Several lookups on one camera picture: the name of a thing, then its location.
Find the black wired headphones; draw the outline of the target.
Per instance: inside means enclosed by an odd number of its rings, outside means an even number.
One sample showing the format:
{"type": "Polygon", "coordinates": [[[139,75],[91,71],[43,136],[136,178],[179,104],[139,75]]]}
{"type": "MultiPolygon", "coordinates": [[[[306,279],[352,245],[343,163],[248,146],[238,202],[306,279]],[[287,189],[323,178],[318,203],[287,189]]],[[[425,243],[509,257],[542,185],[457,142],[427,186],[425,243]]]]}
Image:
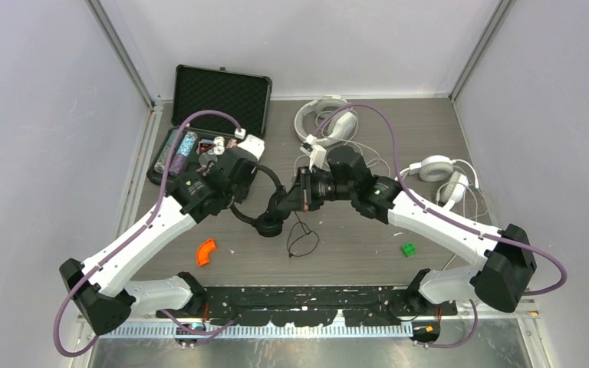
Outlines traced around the black wired headphones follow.
{"type": "MultiPolygon", "coordinates": [[[[286,215],[284,212],[277,210],[279,201],[284,199],[287,194],[286,189],[282,185],[281,180],[279,179],[277,174],[272,169],[269,169],[267,166],[257,165],[255,167],[255,170],[267,175],[275,185],[275,191],[272,193],[268,200],[266,210],[258,217],[253,218],[242,213],[236,207],[235,203],[232,203],[229,206],[229,208],[232,211],[232,214],[238,220],[253,227],[260,236],[264,238],[274,238],[282,233],[283,224],[285,220],[289,217],[289,215],[286,215]]],[[[288,238],[286,241],[286,251],[288,252],[289,258],[301,258],[310,255],[317,249],[317,247],[320,244],[320,236],[316,231],[311,230],[308,224],[303,222],[297,213],[295,213],[294,215],[297,221],[293,224],[290,232],[288,233],[288,238]],[[316,241],[309,251],[305,253],[299,253],[297,251],[292,250],[292,248],[300,240],[310,235],[313,235],[316,238],[316,241]]]]}

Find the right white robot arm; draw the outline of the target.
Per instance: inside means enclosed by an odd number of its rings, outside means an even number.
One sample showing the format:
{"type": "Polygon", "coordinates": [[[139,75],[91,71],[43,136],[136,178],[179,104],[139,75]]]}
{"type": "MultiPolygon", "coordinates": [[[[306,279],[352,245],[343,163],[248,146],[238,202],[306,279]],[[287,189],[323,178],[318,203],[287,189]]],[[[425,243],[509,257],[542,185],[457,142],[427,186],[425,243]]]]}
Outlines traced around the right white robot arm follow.
{"type": "Polygon", "coordinates": [[[316,211],[326,202],[348,201],[362,216],[422,235],[468,262],[452,270],[419,271],[403,296],[404,307],[413,314],[467,300],[515,311],[536,271],[531,251],[516,247],[528,241],[522,228],[501,230],[422,200],[397,180],[374,175],[350,147],[331,150],[327,164],[329,170],[299,167],[291,189],[275,202],[275,214],[284,219],[291,212],[316,211]]]}

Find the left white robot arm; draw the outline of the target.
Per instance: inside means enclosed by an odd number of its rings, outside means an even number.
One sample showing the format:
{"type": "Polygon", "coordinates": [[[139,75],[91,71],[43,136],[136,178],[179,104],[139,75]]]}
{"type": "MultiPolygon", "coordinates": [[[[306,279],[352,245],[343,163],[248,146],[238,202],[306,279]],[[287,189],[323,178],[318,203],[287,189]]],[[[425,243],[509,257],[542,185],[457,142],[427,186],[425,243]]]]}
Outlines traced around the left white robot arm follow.
{"type": "Polygon", "coordinates": [[[131,316],[162,309],[186,317],[203,311],[203,289],[187,272],[155,281],[132,277],[177,236],[230,206],[238,189],[251,185],[261,156],[237,146],[226,150],[207,172],[182,173],[159,203],[104,250],[60,266],[70,299],[96,335],[108,334],[131,316]]]}

